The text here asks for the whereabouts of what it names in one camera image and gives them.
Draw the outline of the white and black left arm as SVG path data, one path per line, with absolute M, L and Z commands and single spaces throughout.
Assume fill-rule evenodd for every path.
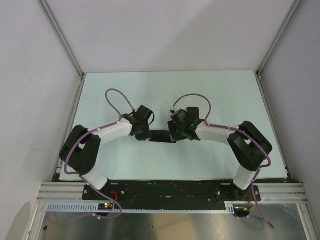
M 141 105 L 132 113 L 123 114 L 120 119 L 88 129 L 82 125 L 75 126 L 59 152 L 64 166 L 93 187 L 93 193 L 99 199 L 107 199 L 111 194 L 109 179 L 96 166 L 101 146 L 122 137 L 134 136 L 138 141 L 146 141 L 152 137 L 149 118 L 155 120 L 155 114 Z

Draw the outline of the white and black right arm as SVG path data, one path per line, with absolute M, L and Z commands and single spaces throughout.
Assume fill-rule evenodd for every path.
M 260 169 L 271 165 L 273 146 L 264 135 L 250 121 L 237 126 L 210 124 L 199 117 L 197 107 L 172 108 L 170 112 L 168 128 L 173 141 L 213 141 L 231 147 L 239 163 L 231 194 L 238 201 L 247 197 Z

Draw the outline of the purple smartphone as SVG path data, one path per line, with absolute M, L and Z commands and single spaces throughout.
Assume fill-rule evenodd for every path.
M 191 119 L 198 120 L 200 118 L 200 110 L 198 107 L 187 107 L 186 111 Z

